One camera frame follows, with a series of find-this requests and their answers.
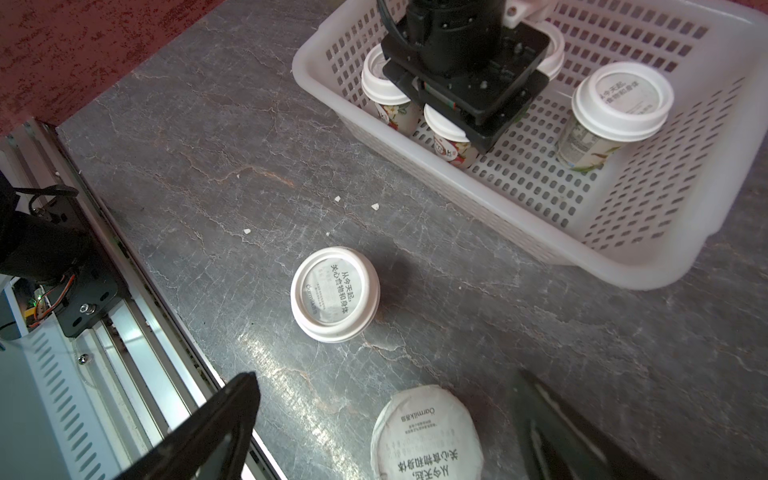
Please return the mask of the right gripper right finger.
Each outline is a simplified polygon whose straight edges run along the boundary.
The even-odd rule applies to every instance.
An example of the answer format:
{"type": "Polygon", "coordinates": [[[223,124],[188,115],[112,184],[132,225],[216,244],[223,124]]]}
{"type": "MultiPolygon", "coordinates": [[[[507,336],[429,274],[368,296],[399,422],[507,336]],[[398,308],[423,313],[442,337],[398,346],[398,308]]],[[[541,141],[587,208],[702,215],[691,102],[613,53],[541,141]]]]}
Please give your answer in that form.
{"type": "Polygon", "coordinates": [[[655,479],[531,372],[512,376],[512,417],[530,479],[655,479]]]}

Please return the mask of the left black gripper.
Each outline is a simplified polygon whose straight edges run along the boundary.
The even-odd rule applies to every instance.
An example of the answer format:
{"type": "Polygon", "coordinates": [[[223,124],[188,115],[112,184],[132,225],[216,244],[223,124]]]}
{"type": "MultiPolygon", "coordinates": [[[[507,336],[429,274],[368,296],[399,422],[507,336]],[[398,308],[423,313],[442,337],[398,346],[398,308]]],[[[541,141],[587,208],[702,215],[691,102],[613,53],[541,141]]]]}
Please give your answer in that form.
{"type": "Polygon", "coordinates": [[[421,106],[491,150],[547,87],[537,71],[549,38],[528,22],[502,25],[505,1],[409,1],[400,19],[380,4],[385,76],[421,106]]]}

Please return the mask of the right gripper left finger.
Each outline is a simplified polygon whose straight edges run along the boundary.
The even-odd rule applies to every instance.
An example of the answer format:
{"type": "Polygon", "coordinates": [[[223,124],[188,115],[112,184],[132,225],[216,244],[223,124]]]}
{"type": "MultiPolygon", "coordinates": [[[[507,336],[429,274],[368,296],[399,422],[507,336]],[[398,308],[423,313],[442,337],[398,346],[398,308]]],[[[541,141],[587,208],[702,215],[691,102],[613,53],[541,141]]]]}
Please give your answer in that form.
{"type": "Polygon", "coordinates": [[[256,374],[238,374],[118,477],[239,479],[260,400],[256,374]]]}

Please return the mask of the white perforated plastic basket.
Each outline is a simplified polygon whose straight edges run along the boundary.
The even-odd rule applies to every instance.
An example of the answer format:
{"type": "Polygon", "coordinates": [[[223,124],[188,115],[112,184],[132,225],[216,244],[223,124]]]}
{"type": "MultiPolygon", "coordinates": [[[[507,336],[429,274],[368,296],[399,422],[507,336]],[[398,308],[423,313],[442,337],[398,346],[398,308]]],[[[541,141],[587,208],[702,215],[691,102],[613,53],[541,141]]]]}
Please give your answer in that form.
{"type": "Polygon", "coordinates": [[[342,4],[293,74],[357,139],[536,258],[626,289],[669,285],[721,228],[766,135],[767,17],[732,1],[560,1],[550,19],[562,71],[467,170],[434,153],[426,126],[404,136],[368,104],[364,60],[384,36],[374,2],[342,4]],[[616,61],[669,80],[669,118],[601,168],[571,171],[555,157],[571,96],[616,61]]]}

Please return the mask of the yogurt cup green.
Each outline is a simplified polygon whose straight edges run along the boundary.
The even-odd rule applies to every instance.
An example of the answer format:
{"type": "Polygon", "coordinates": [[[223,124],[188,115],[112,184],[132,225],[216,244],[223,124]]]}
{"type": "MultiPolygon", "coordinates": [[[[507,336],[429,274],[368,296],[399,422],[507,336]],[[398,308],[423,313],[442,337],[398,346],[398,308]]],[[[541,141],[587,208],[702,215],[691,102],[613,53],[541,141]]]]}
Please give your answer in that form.
{"type": "Polygon", "coordinates": [[[479,479],[484,466],[468,409],[438,385],[392,396],[373,427],[370,458],[376,479],[479,479]]]}

